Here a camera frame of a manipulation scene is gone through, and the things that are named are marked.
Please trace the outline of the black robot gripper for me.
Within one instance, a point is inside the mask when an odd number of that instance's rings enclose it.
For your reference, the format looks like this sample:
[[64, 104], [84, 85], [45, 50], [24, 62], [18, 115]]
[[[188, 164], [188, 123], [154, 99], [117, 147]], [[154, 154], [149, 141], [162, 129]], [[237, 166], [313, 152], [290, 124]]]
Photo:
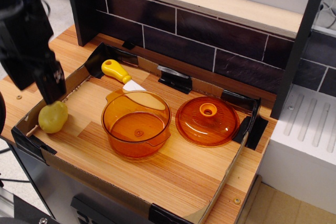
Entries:
[[66, 93], [64, 71], [48, 44], [53, 34], [41, 0], [14, 0], [1, 9], [1, 64], [20, 90], [35, 82], [47, 105]]

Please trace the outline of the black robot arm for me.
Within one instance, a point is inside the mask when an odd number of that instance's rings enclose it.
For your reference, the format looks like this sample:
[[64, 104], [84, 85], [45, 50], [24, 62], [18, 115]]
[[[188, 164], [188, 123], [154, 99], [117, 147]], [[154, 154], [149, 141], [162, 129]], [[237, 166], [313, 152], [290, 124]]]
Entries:
[[1, 64], [20, 90], [35, 83], [47, 104], [66, 93], [53, 34], [41, 0], [1, 0]]

